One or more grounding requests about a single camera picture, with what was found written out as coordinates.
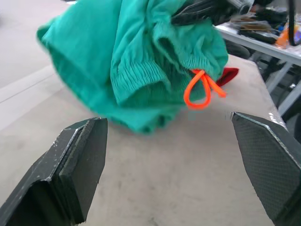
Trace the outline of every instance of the orange object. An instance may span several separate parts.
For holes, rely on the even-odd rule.
[[[286,46],[288,45],[288,27],[287,27],[287,25],[285,26],[285,29],[280,34],[275,45],[278,46],[279,48],[286,48]]]
[[[196,74],[196,76],[193,77],[193,79],[188,84],[187,88],[184,91],[184,102],[185,104],[193,110],[202,110],[206,108],[211,101],[211,89],[215,91],[220,97],[226,97],[226,92],[222,90],[211,78],[209,75],[205,73],[204,70],[192,70],[193,73]],[[195,104],[190,101],[190,93],[195,86],[195,84],[201,80],[204,85],[204,90],[206,94],[206,100],[201,104]]]
[[[298,30],[299,30],[299,26],[295,25],[294,34],[296,34]],[[282,31],[282,33],[280,34],[280,37],[276,41],[275,45],[278,46],[279,48],[286,48],[286,46],[289,45],[288,24],[285,25],[285,28]]]

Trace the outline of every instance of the orange drawstring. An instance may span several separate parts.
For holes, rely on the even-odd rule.
[[[202,110],[206,108],[211,101],[211,89],[215,91],[220,97],[226,97],[226,92],[222,90],[211,78],[209,75],[205,73],[204,70],[192,70],[193,73],[196,74],[196,76],[193,77],[193,79],[188,84],[187,88],[184,91],[184,102],[185,104],[193,110]],[[201,104],[194,104],[190,101],[190,93],[194,85],[199,81],[202,80],[204,85],[204,90],[206,94],[206,100]]]

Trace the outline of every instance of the green cloth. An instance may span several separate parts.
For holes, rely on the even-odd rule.
[[[183,0],[80,0],[39,28],[67,86],[92,111],[150,133],[185,106],[183,93],[205,69],[217,80],[228,60],[209,20],[173,26]],[[205,96],[202,83],[191,99]]]

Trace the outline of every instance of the table surface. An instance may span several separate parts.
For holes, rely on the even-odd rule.
[[[85,225],[273,225],[245,172],[230,113],[280,117],[256,65],[231,56],[229,66],[240,73],[224,87],[228,96],[214,95],[204,111],[183,111],[152,136],[109,124],[106,165]],[[93,114],[56,75],[0,109],[2,204],[63,128]]]
[[[301,66],[301,45],[297,47],[288,47],[287,49],[279,49],[275,45],[270,45],[243,35],[238,35],[237,30],[232,28],[230,23],[219,25],[216,28],[227,40]]]

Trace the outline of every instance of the floor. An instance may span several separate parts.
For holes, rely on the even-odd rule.
[[[63,128],[93,116],[35,40],[37,27],[66,8],[56,0],[0,1],[0,205]],[[260,109],[268,118],[275,108],[251,78],[254,65],[246,61],[241,71],[253,96],[229,95],[227,105],[215,99],[210,109],[183,112],[150,137],[110,124],[106,166],[85,225],[272,226],[244,170],[229,115]],[[230,94],[243,93],[243,77],[237,82]]]

